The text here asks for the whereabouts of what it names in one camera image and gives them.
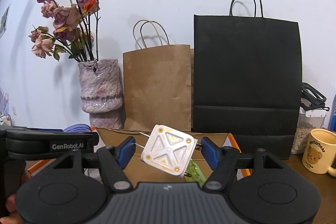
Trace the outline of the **person's left hand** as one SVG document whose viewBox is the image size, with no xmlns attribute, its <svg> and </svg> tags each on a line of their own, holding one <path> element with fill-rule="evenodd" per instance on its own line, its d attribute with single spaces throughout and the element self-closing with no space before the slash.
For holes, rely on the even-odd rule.
<svg viewBox="0 0 336 224">
<path fill-rule="evenodd" d="M 19 186 L 22 186 L 31 178 L 31 174 L 25 170 L 22 174 L 21 181 Z M 1 224 L 23 224 L 23 219 L 17 212 L 17 207 L 15 206 L 16 195 L 12 194 L 6 201 L 6 208 L 9 211 L 10 215 L 7 217 L 2 217 L 0 219 Z"/>
</svg>

